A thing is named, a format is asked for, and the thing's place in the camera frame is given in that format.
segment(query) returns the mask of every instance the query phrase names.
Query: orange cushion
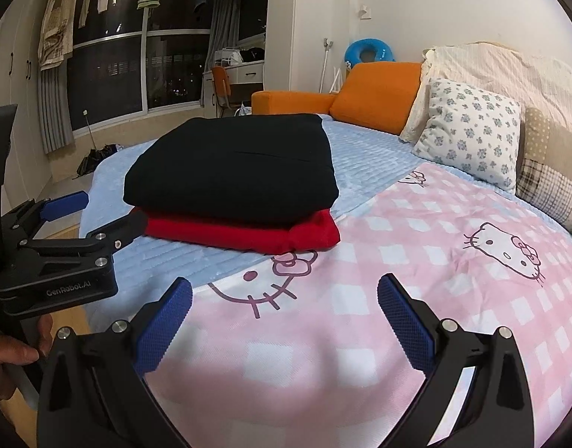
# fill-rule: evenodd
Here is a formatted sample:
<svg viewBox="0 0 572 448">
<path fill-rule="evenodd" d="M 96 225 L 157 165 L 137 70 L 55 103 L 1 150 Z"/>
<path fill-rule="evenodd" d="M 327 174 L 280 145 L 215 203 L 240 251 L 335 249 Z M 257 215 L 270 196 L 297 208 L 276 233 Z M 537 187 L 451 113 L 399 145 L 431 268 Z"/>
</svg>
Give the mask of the orange cushion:
<svg viewBox="0 0 572 448">
<path fill-rule="evenodd" d="M 367 62 L 353 67 L 330 108 L 338 121 L 399 135 L 421 82 L 418 62 Z"/>
</svg>

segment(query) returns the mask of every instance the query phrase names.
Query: blue gripper pad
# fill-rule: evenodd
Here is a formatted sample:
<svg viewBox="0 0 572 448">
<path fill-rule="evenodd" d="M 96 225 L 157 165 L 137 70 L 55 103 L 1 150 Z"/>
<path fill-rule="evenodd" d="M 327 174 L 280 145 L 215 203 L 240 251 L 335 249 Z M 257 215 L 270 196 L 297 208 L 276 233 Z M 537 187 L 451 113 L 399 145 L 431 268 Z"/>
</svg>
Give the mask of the blue gripper pad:
<svg viewBox="0 0 572 448">
<path fill-rule="evenodd" d="M 176 283 L 171 295 L 164 295 L 161 298 L 161 305 L 158 305 L 155 316 L 136 340 L 134 368 L 141 377 L 157 368 L 192 307 L 190 282 L 178 278 Z"/>
<path fill-rule="evenodd" d="M 379 280 L 377 301 L 410 364 L 427 376 L 435 366 L 435 343 L 398 286 L 388 276 Z"/>
<path fill-rule="evenodd" d="M 52 222 L 66 215 L 83 210 L 88 204 L 89 195 L 82 191 L 50 200 L 43 206 L 43 209 L 41 209 L 41 219 Z"/>
</svg>

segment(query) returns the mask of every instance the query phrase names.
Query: plaid pillow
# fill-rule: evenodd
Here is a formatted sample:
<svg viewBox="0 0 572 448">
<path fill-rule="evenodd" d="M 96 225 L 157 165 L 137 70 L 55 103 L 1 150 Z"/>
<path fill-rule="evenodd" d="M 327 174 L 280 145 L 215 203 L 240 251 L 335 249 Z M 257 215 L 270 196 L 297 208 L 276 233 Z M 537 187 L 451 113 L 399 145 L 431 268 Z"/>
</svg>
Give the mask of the plaid pillow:
<svg viewBox="0 0 572 448">
<path fill-rule="evenodd" d="M 527 108 L 516 195 L 572 232 L 572 133 Z"/>
</svg>

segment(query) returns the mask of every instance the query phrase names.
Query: folded black clothing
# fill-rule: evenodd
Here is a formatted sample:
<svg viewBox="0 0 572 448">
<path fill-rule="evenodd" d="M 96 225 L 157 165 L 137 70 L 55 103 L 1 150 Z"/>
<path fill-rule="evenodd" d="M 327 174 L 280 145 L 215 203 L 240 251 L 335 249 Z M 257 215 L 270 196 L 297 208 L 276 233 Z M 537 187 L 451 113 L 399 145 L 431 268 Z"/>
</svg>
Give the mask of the folded black clothing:
<svg viewBox="0 0 572 448">
<path fill-rule="evenodd" d="M 124 201 L 152 212 L 295 224 L 338 198 L 317 115 L 193 118 L 132 165 Z"/>
</svg>

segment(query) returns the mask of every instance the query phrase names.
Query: pink checkered blanket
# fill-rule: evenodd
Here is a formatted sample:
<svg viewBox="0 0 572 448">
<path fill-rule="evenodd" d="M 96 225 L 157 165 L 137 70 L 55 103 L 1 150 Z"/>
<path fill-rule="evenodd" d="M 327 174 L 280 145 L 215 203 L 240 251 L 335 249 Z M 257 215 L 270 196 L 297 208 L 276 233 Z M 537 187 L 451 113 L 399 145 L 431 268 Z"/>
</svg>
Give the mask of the pink checkered blanket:
<svg viewBox="0 0 572 448">
<path fill-rule="evenodd" d="M 184 437 L 197 448 L 377 447 L 424 380 L 377 304 L 392 272 L 465 330 L 512 329 L 539 447 L 572 405 L 572 243 L 431 164 L 338 225 L 330 251 L 273 257 L 195 290 L 147 377 Z"/>
</svg>

